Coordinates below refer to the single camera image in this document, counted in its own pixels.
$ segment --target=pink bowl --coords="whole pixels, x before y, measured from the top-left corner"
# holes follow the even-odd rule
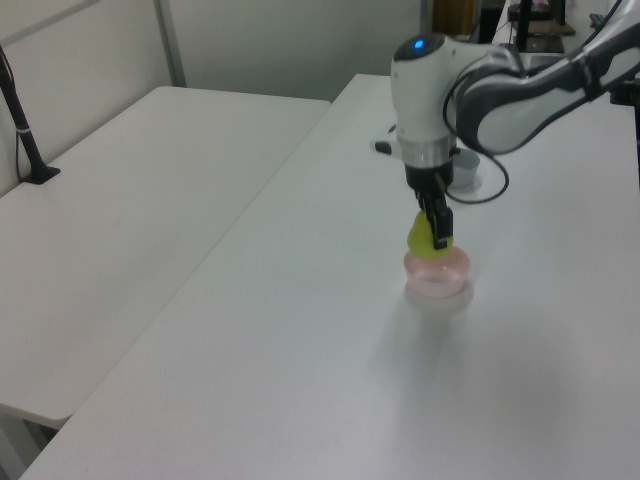
[[[424,260],[411,252],[404,256],[407,283],[416,292],[432,298],[458,293],[469,275],[470,266],[469,257],[458,247],[436,260]]]

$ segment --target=white table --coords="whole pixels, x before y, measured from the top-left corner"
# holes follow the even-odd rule
[[[390,120],[357,76],[24,480],[637,479],[633,111],[503,157],[505,196],[454,206],[470,284],[430,302],[403,168],[369,149]]]
[[[59,428],[327,108],[160,88],[0,199],[0,412]]]

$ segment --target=black cable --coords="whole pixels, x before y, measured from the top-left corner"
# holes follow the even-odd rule
[[[504,27],[506,27],[508,23],[509,23],[509,20],[507,20],[506,22],[504,22],[504,23],[502,24],[502,26],[500,26],[500,27],[496,28],[496,33],[498,33],[500,30],[502,30]]]
[[[518,12],[518,15],[520,14],[520,7],[522,6],[521,3],[518,4],[518,6],[516,7],[516,12]],[[511,45],[511,36],[513,35],[513,22],[511,22],[511,27],[509,28],[509,45]]]
[[[7,59],[7,55],[4,53],[4,50],[2,49],[2,45],[0,45],[0,57],[2,58],[2,62],[7,67],[7,70],[9,70],[9,76],[11,77],[11,83],[15,87],[16,86],[16,81],[15,81],[15,79],[13,77],[13,70],[11,70],[11,64],[9,63],[9,60]]]
[[[622,3],[622,0],[617,0],[616,3],[613,4],[613,7],[611,7],[611,10],[609,10],[609,13],[607,13],[607,16],[604,17],[604,19],[602,20],[602,23],[600,25],[597,25],[596,28],[594,28],[594,30],[591,33],[591,35],[589,35],[589,38],[587,38],[584,41],[584,43],[580,46],[580,48],[585,47],[594,38],[596,38],[596,36],[602,31],[602,29],[605,27],[605,25],[607,23],[609,23],[609,20],[611,20],[611,17],[613,17],[613,14],[616,13],[616,10],[618,9],[618,7],[620,6],[621,3]]]
[[[7,59],[7,55],[4,53],[4,50],[2,49],[2,45],[0,45],[0,58],[2,59],[2,62],[7,68],[9,72],[9,76],[11,77],[11,84],[15,88],[16,81],[13,76],[13,70],[11,69],[11,64],[9,63],[9,60]],[[16,131],[16,175],[18,176],[18,181],[22,183],[22,177],[20,176],[20,134],[17,131]]]
[[[460,86],[460,84],[462,82],[464,82],[467,78],[469,78],[474,72],[473,71],[468,71],[467,73],[465,73],[464,75],[461,75],[456,82],[453,84],[453,86],[451,87],[451,89],[449,90],[449,92],[447,93],[447,96],[445,97],[444,100],[444,105],[442,107],[442,119],[444,120],[445,125],[447,126],[447,128],[449,129],[449,131],[451,132],[452,135],[454,136],[458,136],[458,132],[456,131],[456,129],[453,127],[453,125],[451,125],[451,122],[449,122],[449,118],[447,117],[447,110],[449,109],[449,102],[451,101],[451,98],[453,97],[453,94],[455,93],[455,90]],[[484,156],[486,156],[489,160],[491,160],[494,165],[496,167],[498,167],[500,169],[500,171],[502,172],[502,175],[504,176],[504,184],[502,185],[502,188],[494,193],[493,195],[490,195],[486,198],[481,198],[479,200],[465,200],[463,198],[459,198],[456,197],[455,195],[452,195],[451,193],[449,193],[449,189],[445,190],[445,195],[447,197],[449,197],[451,200],[458,202],[458,203],[462,203],[464,205],[478,205],[481,203],[488,203],[491,202],[493,200],[495,200],[496,198],[500,197],[504,192],[507,191],[507,188],[509,188],[509,172],[507,172],[506,167],[497,159],[495,158],[491,153],[487,152],[484,149],[480,149],[478,151],[478,153],[483,154]]]
[[[22,183],[22,177],[20,176],[20,134],[16,132],[16,175],[18,175],[18,182]]]

